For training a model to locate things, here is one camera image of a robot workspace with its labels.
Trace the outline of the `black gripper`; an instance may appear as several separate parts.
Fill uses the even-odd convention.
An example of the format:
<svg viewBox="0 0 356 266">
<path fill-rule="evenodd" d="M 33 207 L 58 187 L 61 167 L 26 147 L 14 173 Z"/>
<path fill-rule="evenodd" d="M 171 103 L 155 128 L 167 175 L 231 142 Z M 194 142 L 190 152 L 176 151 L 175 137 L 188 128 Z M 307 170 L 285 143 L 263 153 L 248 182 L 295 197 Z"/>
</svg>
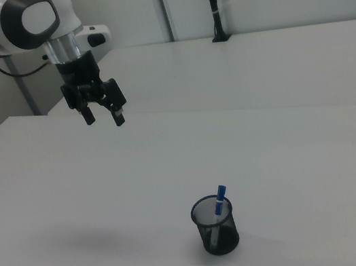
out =
<svg viewBox="0 0 356 266">
<path fill-rule="evenodd" d="M 98 91 L 96 103 L 111 113 L 117 126 L 123 125 L 125 120 L 122 112 L 126 98 L 115 79 L 109 79 L 106 82 L 101 80 L 99 66 L 91 51 L 87 51 L 83 56 L 71 62 L 57 64 L 56 68 L 63 79 L 60 90 L 67 105 L 70 109 L 77 110 L 88 125 L 96 121 L 88 107 L 91 86 L 96 87 Z"/>
</svg>

